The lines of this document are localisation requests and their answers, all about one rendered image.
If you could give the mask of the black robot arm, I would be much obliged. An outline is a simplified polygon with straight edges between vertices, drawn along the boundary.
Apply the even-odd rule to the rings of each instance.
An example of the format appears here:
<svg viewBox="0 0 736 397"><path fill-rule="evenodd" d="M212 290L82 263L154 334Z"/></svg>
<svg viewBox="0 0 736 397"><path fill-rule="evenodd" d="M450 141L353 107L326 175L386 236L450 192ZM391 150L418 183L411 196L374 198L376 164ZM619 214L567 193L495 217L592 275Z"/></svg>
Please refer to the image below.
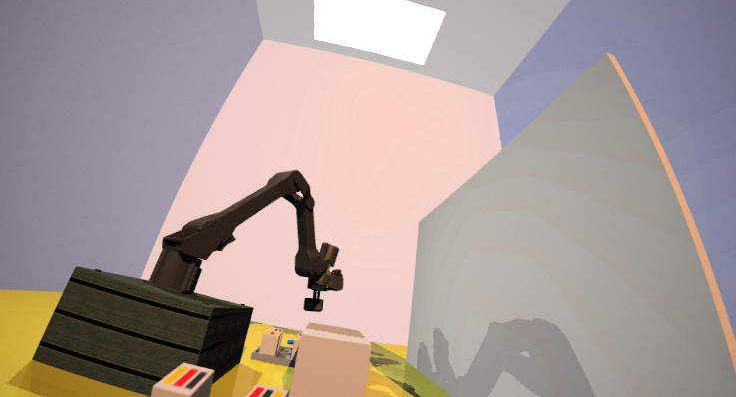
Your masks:
<svg viewBox="0 0 736 397"><path fill-rule="evenodd" d="M300 197L297 192L301 192ZM338 247L323 242L316 248L314 198L311 186L299 170L277 172L261 189L237 201L222 212L194 219L162 240L162 251L155 268L143 283L181 294L193 294L202 260L215 251L222 251L236 239L233 231L242 222L283 197L296 209L299 249L295 255L295 272L308 277L313 289L341 291L344 288L342 269L334 269ZM199 259L198 259L199 258ZM325 285L327 287L325 289Z"/></svg>

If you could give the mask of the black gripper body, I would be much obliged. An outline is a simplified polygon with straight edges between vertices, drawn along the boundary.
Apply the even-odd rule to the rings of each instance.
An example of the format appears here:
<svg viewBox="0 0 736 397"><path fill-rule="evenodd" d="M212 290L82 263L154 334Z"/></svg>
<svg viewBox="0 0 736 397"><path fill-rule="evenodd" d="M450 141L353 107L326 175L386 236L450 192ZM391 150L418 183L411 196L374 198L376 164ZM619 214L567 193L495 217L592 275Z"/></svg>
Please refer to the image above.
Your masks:
<svg viewBox="0 0 736 397"><path fill-rule="evenodd" d="M320 312L321 313L321 311L323 309L323 301L324 301L324 299L319 299L320 298L320 291L319 290L316 290L316 289L313 289L311 287L312 287L312 283L311 283L310 278L308 278L307 289L313 290L313 295L312 295L312 298L305 298L304 304L303 304L304 310L305 311L316 311L316 312ZM318 296L316 296L316 294Z"/></svg>

